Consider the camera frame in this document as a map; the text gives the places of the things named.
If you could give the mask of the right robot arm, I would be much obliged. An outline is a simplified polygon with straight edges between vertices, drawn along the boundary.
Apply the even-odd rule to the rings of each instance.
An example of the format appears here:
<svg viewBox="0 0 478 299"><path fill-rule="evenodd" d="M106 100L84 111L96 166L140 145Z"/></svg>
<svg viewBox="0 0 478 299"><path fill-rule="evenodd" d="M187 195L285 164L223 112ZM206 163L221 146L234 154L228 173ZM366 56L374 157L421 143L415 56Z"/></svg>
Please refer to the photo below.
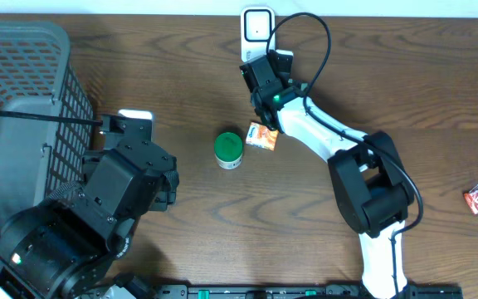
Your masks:
<svg viewBox="0 0 478 299"><path fill-rule="evenodd" d="M368 135L323 112L290 79L293 55L271 51L240 67L251 103L269 130L295 138L329 168L339 212L358 234L363 256L361 282L371 297L393 298L407 286L401 234L414 201L393 140Z"/></svg>

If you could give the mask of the green lid jar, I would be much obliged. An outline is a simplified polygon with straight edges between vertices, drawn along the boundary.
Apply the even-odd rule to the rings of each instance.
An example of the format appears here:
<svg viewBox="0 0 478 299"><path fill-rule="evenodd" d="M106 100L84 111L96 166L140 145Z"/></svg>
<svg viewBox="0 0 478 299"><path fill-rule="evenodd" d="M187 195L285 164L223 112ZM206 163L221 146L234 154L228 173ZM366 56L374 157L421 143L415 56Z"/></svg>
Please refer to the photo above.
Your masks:
<svg viewBox="0 0 478 299"><path fill-rule="evenodd" d="M239 135L232 132L221 133L214 142L217 164L227 170L237 168L243 158L243 143Z"/></svg>

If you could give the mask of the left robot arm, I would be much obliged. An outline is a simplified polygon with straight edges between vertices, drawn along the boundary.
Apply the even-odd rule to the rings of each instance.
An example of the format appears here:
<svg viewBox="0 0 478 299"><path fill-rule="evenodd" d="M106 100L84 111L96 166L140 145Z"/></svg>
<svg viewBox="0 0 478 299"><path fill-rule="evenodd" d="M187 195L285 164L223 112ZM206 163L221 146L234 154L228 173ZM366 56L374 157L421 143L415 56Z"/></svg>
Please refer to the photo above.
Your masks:
<svg viewBox="0 0 478 299"><path fill-rule="evenodd" d="M152 141L154 122L103 115L101 151L84 178L12 216L0 237L0 298L77 298L129 250L140 218L176 200L177 160Z"/></svg>

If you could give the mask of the orange white tissue pack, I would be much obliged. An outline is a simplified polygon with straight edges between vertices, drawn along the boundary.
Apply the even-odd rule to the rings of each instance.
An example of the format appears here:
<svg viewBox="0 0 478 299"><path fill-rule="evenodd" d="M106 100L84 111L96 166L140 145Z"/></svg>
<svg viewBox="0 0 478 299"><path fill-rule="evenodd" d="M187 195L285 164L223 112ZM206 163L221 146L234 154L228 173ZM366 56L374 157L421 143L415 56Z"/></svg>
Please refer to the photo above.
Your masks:
<svg viewBox="0 0 478 299"><path fill-rule="evenodd" d="M251 122L246 133L246 144L274 151L279 132L256 122Z"/></svg>

